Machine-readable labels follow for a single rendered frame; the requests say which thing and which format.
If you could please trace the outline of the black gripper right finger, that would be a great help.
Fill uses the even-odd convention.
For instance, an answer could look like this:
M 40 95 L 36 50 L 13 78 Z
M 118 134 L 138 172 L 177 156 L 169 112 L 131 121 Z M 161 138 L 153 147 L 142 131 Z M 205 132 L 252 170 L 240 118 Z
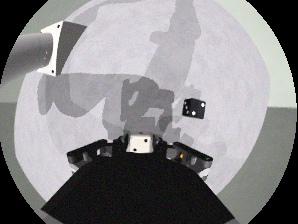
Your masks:
M 164 159 L 166 159 L 166 157 L 171 158 L 171 160 L 189 167 L 195 171 L 203 181 L 206 181 L 213 162 L 212 157 L 180 142 L 173 142 L 173 145 L 168 145 L 161 137 L 154 134 L 152 147 L 153 152 L 150 156 Z M 180 157 L 180 153 L 183 155 L 182 158 Z

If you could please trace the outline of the white die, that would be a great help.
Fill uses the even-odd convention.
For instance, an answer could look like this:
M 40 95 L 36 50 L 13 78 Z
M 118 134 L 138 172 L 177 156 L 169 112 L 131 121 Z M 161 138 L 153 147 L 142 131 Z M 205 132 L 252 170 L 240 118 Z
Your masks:
M 149 131 L 133 131 L 130 136 L 130 152 L 150 152 L 151 135 Z

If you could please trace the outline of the black die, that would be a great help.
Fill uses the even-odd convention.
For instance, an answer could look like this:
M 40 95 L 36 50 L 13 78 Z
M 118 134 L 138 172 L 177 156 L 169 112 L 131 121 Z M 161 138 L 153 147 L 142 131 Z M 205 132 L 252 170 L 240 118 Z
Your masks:
M 183 116 L 203 119 L 205 113 L 205 101 L 190 98 L 184 100 Z

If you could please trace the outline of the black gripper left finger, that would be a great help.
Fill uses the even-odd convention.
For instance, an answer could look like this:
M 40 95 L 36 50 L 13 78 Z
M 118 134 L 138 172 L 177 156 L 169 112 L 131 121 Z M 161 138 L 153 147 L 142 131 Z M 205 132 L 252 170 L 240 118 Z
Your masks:
M 80 167 L 93 160 L 108 156 L 128 155 L 126 152 L 127 147 L 128 134 L 124 133 L 123 136 L 119 136 L 118 139 L 114 139 L 112 143 L 108 143 L 106 139 L 101 139 L 72 150 L 67 153 L 71 172 L 74 174 Z M 98 149 L 100 150 L 99 155 L 97 155 Z

